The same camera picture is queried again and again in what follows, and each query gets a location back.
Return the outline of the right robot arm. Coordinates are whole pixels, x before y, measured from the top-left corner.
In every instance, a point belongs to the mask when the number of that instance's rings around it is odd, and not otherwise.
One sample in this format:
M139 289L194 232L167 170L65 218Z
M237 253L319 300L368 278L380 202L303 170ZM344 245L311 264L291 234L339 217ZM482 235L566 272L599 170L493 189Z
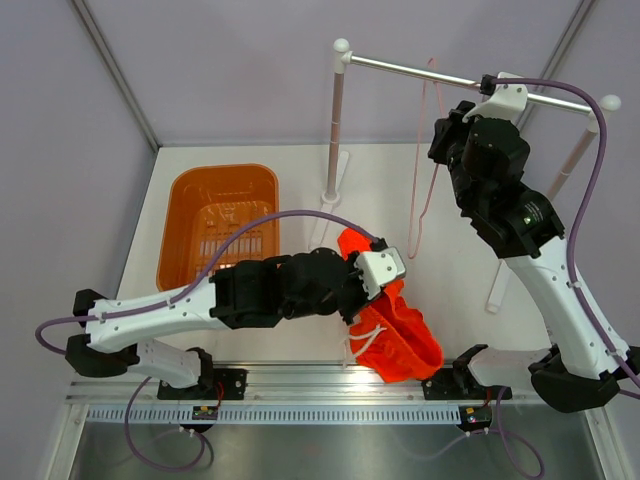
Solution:
M453 364L453 385L474 397L489 387L535 392L562 413L605 406L639 371L639 350L614 334L597 306L589 319L569 275L565 228L551 202L521 178L529 144L508 119L462 101L435 123L428 156L447 168L455 202L471 227L522 282L544 320L550 347L508 351L476 345Z

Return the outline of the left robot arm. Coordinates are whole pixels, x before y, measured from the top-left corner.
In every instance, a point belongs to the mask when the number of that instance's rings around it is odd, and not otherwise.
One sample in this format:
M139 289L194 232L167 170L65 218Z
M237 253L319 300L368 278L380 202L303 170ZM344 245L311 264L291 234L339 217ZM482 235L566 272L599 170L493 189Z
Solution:
M404 272L390 250L342 258L317 248L241 261L217 271L181 299L161 301L157 309L151 297L92 301L85 331L68 339L65 359L84 377L138 373L204 398L215 385L210 355L200 348L177 349L162 343L162 337L273 328L283 319L334 313L350 323Z

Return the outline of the orange shorts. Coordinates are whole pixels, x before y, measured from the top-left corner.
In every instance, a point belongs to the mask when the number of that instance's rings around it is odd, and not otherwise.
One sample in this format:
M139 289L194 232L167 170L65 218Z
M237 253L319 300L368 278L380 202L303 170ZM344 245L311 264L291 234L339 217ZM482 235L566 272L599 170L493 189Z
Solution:
M356 363L386 383L426 380L444 366L444 354L420 310L407 305L396 280L356 317L344 339L343 365Z

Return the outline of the pink clothes hanger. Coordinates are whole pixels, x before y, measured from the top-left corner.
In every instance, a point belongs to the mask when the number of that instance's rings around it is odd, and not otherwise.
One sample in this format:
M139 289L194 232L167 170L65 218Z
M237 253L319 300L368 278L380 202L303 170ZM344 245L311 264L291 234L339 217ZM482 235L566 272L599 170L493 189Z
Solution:
M425 143L428 110L431 101L429 91L435 92L436 106L439 113L444 112L442 87L435 80L424 80L421 87L419 120L416 134L414 164L412 170L411 195L409 204L409 227L407 233L407 254L414 260L421 248L424 221L430 208L439 166L428 163Z

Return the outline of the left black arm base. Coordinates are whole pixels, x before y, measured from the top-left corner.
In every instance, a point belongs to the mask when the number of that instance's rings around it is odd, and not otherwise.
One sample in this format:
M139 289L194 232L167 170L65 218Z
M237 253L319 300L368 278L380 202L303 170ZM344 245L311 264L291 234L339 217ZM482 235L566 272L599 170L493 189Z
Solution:
M243 368L213 368L204 380L191 387L174 388L161 383L156 398L161 401L239 401L245 397L248 371Z

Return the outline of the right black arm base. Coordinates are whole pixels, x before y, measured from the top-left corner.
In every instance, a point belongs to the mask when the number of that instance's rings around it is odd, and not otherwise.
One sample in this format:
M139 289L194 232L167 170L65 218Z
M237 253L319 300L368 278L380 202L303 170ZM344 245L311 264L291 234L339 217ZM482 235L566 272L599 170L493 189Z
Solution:
M477 344L446 363L430 378L421 381L424 399L435 400L496 400L501 385L483 386L471 374L471 359L487 349L486 344Z

